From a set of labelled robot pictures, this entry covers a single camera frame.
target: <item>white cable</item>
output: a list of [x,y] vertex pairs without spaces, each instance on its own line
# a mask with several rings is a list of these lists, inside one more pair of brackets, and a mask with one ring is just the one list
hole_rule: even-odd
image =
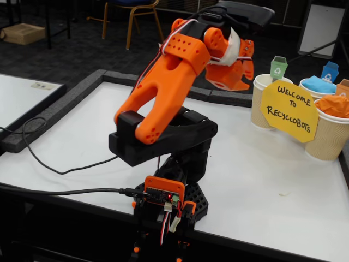
[[164,220],[163,220],[163,227],[161,228],[161,237],[160,237],[160,245],[161,246],[163,245],[163,241],[164,241],[164,231],[165,231],[166,221],[167,221],[168,217],[169,217],[169,213],[166,212]]
[[135,88],[137,88],[137,86],[139,85],[139,83],[143,80],[143,76],[144,74],[148,74],[148,68],[150,66],[152,66],[159,58],[160,52],[157,53],[157,55],[153,58],[153,60],[150,61],[150,63],[148,64],[148,66],[145,68],[145,70],[143,71],[143,73],[138,77],[138,80],[136,82]]
[[172,232],[172,233],[176,232],[176,228],[177,228],[180,220],[181,220],[180,217],[177,217],[177,216],[174,217],[173,222],[170,226],[170,232]]

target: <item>yellow chair leg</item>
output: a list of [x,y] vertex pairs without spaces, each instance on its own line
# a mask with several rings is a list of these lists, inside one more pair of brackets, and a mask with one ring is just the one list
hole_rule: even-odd
[[130,43],[131,43],[131,34],[132,34],[132,22],[133,22],[133,14],[135,13],[135,8],[131,10],[130,13],[130,19],[129,19],[129,29],[127,31],[127,42],[126,42],[126,50],[130,49]]
[[105,39],[105,35],[107,33],[107,19],[108,19],[108,2],[105,3],[105,8],[104,8],[102,39]]
[[135,16],[133,17],[133,20],[135,21],[135,25],[136,25],[136,28],[137,28],[137,33],[141,34],[140,27],[138,26],[138,22],[137,22],[137,19],[136,19]]
[[163,35],[163,31],[161,30],[160,21],[159,21],[159,18],[158,18],[158,13],[157,13],[157,10],[154,7],[153,7],[153,10],[154,10],[155,21],[157,22],[157,25],[158,25],[158,30],[159,30],[161,42],[163,42],[164,41],[164,35]]

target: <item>blue paper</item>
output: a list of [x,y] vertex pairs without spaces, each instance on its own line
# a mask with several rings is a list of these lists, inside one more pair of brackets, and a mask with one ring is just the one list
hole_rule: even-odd
[[318,93],[333,94],[336,92],[335,85],[329,82],[323,81],[314,75],[311,78],[304,80],[302,84],[307,89],[318,92]]
[[323,67],[321,79],[326,79],[333,83],[338,75],[338,65],[333,62],[328,62],[327,65]]

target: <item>green recycling sign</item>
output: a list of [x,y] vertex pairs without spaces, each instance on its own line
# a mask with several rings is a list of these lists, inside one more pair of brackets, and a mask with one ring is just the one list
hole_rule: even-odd
[[270,76],[275,79],[282,79],[287,68],[286,58],[282,56],[275,56],[272,60],[272,67],[270,69]]

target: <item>blue chair seat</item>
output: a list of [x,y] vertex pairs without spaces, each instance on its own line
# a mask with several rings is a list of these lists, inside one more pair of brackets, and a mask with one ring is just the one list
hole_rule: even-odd
[[122,5],[124,7],[135,7],[137,5],[151,4],[151,0],[109,0],[109,3]]

